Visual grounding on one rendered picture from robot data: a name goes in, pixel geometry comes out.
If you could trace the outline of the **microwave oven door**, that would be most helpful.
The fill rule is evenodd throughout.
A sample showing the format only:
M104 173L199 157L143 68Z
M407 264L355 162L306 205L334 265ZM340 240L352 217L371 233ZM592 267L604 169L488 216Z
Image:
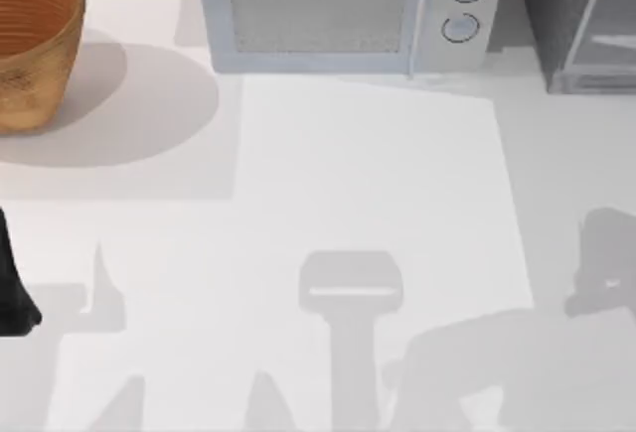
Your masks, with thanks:
M226 73L407 73L416 0L202 0Z

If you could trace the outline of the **pale microwave oven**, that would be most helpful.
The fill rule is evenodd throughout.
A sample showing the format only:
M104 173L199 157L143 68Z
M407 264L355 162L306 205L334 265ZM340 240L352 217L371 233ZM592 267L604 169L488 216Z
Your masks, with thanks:
M473 3L425 0L414 75L466 72L478 68L489 45L498 2L499 0L478 0ZM446 19L463 13L469 13L479 20L480 31L467 43L449 43L441 35L441 27Z

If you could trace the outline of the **brown woven basket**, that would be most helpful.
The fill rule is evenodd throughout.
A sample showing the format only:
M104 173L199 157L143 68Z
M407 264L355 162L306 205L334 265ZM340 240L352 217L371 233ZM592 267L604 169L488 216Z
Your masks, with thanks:
M80 47L85 0L0 0L0 134L49 123Z

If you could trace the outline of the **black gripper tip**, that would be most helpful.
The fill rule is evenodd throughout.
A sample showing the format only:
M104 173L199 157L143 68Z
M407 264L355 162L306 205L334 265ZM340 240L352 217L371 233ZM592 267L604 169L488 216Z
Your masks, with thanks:
M6 217L0 208L0 337L26 337L42 320L18 273Z

